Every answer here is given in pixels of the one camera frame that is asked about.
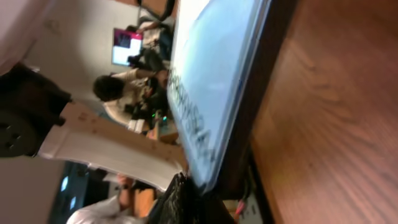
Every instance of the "black chair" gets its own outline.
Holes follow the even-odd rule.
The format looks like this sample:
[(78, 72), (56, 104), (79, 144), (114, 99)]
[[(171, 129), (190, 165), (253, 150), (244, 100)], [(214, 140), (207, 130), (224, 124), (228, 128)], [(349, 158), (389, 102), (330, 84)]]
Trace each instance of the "black chair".
[(174, 5), (175, 5), (175, 0), (168, 0), (167, 3), (166, 3), (166, 7), (165, 7), (165, 10), (164, 10), (163, 14), (162, 15), (158, 15), (150, 7), (148, 7), (145, 4), (143, 4), (142, 3), (143, 0), (136, 0), (136, 2), (137, 2), (137, 4), (139, 5), (140, 8), (143, 8), (146, 11), (148, 11), (151, 16), (153, 16), (154, 18), (156, 18), (160, 22), (164, 21), (166, 18), (168, 18), (169, 16), (172, 15), (173, 9), (174, 9)]
[(176, 174), (149, 212), (148, 223), (234, 224), (234, 220), (222, 200), (199, 196), (189, 178)]

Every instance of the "person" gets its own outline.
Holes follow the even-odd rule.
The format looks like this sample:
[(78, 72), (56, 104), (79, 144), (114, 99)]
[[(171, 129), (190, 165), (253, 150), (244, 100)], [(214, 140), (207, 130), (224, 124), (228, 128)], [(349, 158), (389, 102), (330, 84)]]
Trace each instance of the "person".
[(128, 26), (127, 31), (143, 34), (143, 47), (155, 50), (162, 60), (171, 59), (173, 34), (167, 26), (160, 22), (144, 21), (138, 27)]
[(98, 77), (93, 86), (94, 94), (103, 101), (107, 114), (116, 122), (129, 126), (132, 114), (126, 108), (134, 107), (145, 97), (150, 97), (152, 89), (145, 86), (146, 79), (157, 80), (158, 86), (166, 89), (169, 72), (152, 72), (139, 68), (111, 76)]
[(75, 211), (67, 224), (144, 224), (147, 218), (136, 218), (123, 215), (129, 209), (134, 214), (134, 192), (131, 190), (133, 180), (118, 174), (120, 193), (117, 196), (89, 205)]
[(131, 68), (160, 71), (170, 68), (170, 62), (162, 60), (158, 53), (152, 49), (142, 49), (139, 55), (128, 56), (127, 61)]

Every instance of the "wall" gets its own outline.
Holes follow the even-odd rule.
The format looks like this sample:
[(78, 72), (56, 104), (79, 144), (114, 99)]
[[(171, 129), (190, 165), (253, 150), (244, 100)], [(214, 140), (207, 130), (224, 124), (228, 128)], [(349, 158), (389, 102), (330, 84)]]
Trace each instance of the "wall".
[(113, 29), (136, 25), (138, 8), (111, 0), (59, 0), (27, 60), (73, 98), (101, 110), (92, 94), (99, 75), (123, 72), (111, 64)]
[[(98, 110), (91, 84), (98, 75), (123, 72), (111, 65), (114, 27), (136, 24), (137, 8), (110, 0), (59, 0), (27, 56), (75, 99)], [(19, 157), (0, 160), (0, 222), (47, 222), (64, 163)]]
[(18, 157), (0, 160), (0, 222), (47, 222), (64, 162)]

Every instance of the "hand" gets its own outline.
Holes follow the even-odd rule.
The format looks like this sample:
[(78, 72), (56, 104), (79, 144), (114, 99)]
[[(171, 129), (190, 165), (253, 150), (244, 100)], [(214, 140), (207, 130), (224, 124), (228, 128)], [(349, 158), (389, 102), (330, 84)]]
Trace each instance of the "hand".
[(169, 71), (162, 70), (156, 73), (155, 75), (157, 81), (159, 82), (159, 85), (166, 89), (167, 88), (167, 81), (169, 79)]
[(145, 29), (138, 29), (138, 30), (136, 31), (136, 33), (137, 33), (137, 34), (143, 34), (144, 31), (145, 31)]
[(145, 98), (149, 98), (152, 95), (153, 91), (154, 91), (153, 88), (150, 88), (149, 90), (145, 90), (145, 92), (144, 92)]
[(122, 175), (122, 174), (118, 174), (117, 178), (118, 178), (118, 183), (120, 185), (126, 184), (128, 186), (131, 186), (132, 183), (133, 183), (133, 179), (128, 178), (128, 177), (126, 177), (125, 175)]

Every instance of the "wood grain surface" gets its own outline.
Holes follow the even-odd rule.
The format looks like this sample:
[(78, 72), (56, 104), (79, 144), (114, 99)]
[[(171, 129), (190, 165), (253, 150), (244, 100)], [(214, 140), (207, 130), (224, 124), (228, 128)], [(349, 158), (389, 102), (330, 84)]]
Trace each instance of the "wood grain surface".
[(398, 223), (397, 12), (298, 5), (251, 138), (277, 223)]
[(154, 190), (146, 189), (143, 191), (135, 191), (135, 201), (134, 201), (134, 216), (143, 218), (148, 216), (150, 210), (154, 206)]

